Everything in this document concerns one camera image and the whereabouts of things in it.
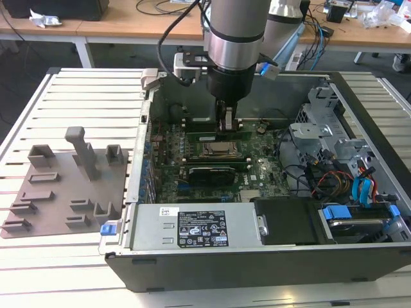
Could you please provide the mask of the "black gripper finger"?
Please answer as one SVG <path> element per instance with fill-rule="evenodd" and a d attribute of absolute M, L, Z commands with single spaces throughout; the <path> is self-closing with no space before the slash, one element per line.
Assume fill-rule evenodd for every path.
<path fill-rule="evenodd" d="M 216 100 L 216 122 L 217 129 L 220 132 L 235 132 L 238 129 L 238 120 L 236 119 L 237 104 Z"/>

